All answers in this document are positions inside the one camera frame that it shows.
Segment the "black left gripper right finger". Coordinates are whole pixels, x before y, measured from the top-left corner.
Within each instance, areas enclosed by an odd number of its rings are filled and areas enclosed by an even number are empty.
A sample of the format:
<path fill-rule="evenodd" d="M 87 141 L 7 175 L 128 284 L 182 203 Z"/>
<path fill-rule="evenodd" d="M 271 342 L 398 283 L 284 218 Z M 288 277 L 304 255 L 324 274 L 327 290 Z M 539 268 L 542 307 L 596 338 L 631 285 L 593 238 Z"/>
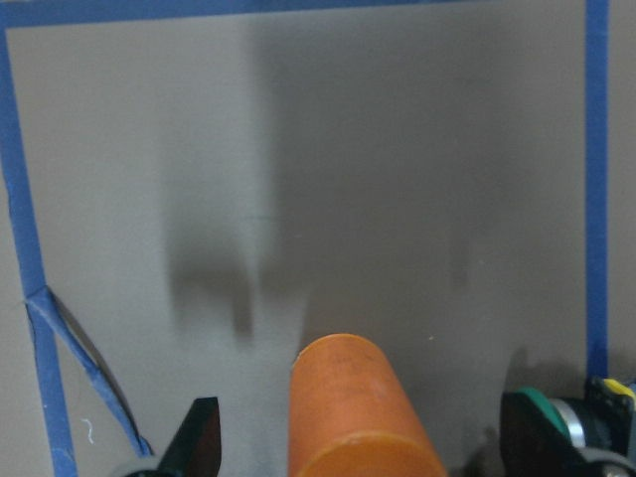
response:
<path fill-rule="evenodd" d="M 506 476 L 574 476 L 579 464 L 564 420 L 540 391 L 502 394 L 500 453 Z"/>

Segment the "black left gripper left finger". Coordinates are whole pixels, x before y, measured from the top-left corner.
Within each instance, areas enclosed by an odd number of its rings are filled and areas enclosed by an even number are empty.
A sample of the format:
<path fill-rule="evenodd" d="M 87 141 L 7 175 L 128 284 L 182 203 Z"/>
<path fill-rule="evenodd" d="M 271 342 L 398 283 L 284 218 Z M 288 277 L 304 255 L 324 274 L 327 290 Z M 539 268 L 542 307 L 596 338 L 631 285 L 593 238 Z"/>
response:
<path fill-rule="evenodd" d="M 211 476 L 222 463 L 220 406 L 216 397 L 196 398 L 161 458 L 160 476 Z"/>

